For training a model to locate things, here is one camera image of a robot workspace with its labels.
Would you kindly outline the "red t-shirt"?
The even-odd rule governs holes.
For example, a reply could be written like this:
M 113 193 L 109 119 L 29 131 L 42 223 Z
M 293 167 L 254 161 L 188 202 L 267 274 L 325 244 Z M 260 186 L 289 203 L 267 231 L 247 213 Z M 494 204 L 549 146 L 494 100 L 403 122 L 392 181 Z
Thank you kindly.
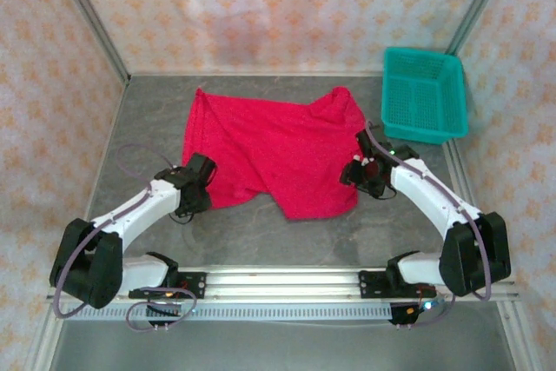
M 214 209 L 270 195 L 289 220 L 327 219 L 358 203 L 340 182 L 358 152 L 365 117 L 345 87 L 310 104 L 195 93 L 182 159 L 202 154 L 216 164 L 207 191 Z

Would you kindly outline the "teal plastic basket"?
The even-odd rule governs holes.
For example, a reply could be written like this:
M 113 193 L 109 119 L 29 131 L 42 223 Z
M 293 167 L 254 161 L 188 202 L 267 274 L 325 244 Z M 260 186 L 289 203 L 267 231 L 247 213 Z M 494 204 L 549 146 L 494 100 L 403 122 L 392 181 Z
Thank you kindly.
M 464 71 L 456 56 L 388 47 L 381 120 L 388 137 L 442 144 L 468 133 Z

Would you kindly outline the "patterned fabric backdrop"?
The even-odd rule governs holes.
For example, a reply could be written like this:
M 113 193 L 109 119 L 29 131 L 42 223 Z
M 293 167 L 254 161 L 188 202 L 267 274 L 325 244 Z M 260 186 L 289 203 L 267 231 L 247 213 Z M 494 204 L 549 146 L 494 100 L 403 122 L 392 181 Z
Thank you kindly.
M 358 74 L 387 46 L 446 48 L 473 0 L 90 0 L 132 74 Z M 489 0 L 460 53 L 460 143 L 508 221 L 556 371 L 556 0 Z M 27 371 L 63 225 L 89 206 L 122 79 L 73 0 L 0 0 L 0 371 Z

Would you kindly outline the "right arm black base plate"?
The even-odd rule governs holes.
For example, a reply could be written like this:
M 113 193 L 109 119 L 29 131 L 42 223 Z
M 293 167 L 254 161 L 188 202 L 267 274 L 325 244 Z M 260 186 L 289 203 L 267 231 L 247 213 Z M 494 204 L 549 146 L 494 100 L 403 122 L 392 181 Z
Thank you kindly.
M 406 283 L 395 269 L 362 270 L 358 279 L 362 299 L 434 298 L 437 295 L 435 287 Z

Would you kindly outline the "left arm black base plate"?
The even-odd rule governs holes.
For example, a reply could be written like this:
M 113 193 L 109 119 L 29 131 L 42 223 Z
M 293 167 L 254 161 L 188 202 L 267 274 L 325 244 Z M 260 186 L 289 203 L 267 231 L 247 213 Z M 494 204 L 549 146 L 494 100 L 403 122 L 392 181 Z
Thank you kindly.
M 163 279 L 157 288 L 182 288 L 195 295 L 197 299 L 203 299 L 207 287 L 207 274 L 204 272 L 182 272 L 170 273 Z M 144 299 L 149 301 L 162 300 L 184 300 L 189 295 L 180 292 L 169 291 L 142 291 L 139 288 L 128 293 L 130 299 Z

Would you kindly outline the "aluminium mounting rail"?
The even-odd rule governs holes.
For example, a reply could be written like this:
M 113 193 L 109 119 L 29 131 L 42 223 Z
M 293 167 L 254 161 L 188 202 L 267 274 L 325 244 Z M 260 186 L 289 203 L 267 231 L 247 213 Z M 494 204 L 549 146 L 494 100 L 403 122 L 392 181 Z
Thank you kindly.
M 150 271 L 146 266 L 139 269 L 124 269 L 122 288 L 109 298 L 110 303 L 131 300 L 128 293 L 139 288 L 156 287 L 170 273 L 204 272 L 207 274 L 207 287 L 201 300 L 214 302 L 325 302 L 362 300 L 359 289 L 357 268 L 163 268 L 156 264 Z M 447 287 L 440 284 L 424 283 L 435 287 L 437 295 L 448 297 Z M 371 301 L 425 301 L 432 298 L 382 299 L 368 298 Z

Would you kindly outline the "aluminium frame post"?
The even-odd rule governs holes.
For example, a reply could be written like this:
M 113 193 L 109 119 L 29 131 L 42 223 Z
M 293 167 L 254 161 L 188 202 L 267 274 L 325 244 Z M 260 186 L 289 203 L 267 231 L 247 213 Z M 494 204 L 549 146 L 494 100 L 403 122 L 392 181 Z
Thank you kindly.
M 446 54 L 450 56 L 457 56 L 459 54 L 489 1 L 490 0 L 472 0 L 445 50 Z
M 121 58 L 115 44 L 113 43 L 109 32 L 106 30 L 102 19 L 98 15 L 95 6 L 91 0 L 73 0 L 79 9 L 87 25 L 91 29 L 95 39 L 99 43 L 105 56 L 108 58 L 112 69 L 125 86 L 129 84 L 131 74 Z

